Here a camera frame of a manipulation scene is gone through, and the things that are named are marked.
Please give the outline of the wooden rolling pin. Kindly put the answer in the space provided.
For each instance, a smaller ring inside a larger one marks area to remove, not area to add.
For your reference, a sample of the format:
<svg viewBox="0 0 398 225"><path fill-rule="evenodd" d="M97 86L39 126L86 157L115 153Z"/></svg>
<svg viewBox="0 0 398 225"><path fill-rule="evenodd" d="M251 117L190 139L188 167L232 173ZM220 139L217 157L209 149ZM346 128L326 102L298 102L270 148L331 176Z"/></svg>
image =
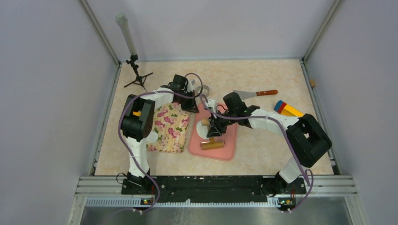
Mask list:
<svg viewBox="0 0 398 225"><path fill-rule="evenodd" d="M224 140L215 140L214 137L209 138L207 142L201 142L200 146L202 150L211 150L211 149L218 149L224 147L225 142Z"/></svg>

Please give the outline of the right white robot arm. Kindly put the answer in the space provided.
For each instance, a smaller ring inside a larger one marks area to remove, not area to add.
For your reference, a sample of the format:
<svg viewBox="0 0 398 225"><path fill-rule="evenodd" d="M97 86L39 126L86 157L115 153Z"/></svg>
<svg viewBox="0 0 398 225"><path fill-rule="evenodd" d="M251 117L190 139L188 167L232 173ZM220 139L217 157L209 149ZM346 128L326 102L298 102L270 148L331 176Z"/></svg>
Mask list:
<svg viewBox="0 0 398 225"><path fill-rule="evenodd" d="M235 92L223 98L227 107L224 112L218 111L217 104L212 104L204 95L199 98L211 114L208 137L222 136L228 126L238 124L266 130L285 139L292 157L275 175L275 187L281 193L293 189L294 181L301 175L308 181L309 169L332 147L330 138L311 114L292 117L269 112L256 105L247 106Z"/></svg>

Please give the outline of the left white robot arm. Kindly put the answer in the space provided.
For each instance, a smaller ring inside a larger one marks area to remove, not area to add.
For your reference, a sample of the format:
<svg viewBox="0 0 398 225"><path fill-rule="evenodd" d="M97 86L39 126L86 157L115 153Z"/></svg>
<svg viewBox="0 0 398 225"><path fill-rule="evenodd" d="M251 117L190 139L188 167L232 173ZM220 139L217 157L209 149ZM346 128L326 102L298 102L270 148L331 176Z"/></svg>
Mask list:
<svg viewBox="0 0 398 225"><path fill-rule="evenodd" d="M158 89L139 95L130 94L119 119L119 137L130 155L127 181L140 194L149 191L150 168L147 161L147 138L150 135L155 110L169 103L178 103L183 111L198 113L196 104L203 87L195 91L195 81L175 75L173 81Z"/></svg>

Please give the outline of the pink silicone mat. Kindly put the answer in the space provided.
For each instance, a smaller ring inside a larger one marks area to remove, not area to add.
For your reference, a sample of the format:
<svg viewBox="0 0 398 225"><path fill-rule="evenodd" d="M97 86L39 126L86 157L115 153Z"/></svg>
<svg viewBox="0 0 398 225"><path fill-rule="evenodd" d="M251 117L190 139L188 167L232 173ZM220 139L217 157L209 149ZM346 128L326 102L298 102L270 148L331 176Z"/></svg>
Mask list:
<svg viewBox="0 0 398 225"><path fill-rule="evenodd" d="M198 105L199 113L195 114L194 126L190 136L188 151L195 156L230 161L235 155L237 140L237 124L227 127L222 136L207 138L208 126L202 125L202 120L211 114L202 104Z"/></svg>

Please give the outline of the white dough ball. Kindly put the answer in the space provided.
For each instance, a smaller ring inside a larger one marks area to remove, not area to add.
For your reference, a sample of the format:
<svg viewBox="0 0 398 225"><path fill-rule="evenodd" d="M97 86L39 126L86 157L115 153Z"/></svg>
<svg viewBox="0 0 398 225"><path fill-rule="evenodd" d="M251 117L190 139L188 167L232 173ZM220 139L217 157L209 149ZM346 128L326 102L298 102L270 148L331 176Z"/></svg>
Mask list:
<svg viewBox="0 0 398 225"><path fill-rule="evenodd" d="M207 133L208 133L208 128L209 128L209 122L206 121L198 121L196 124L196 132L198 136L202 139L208 139Z"/></svg>

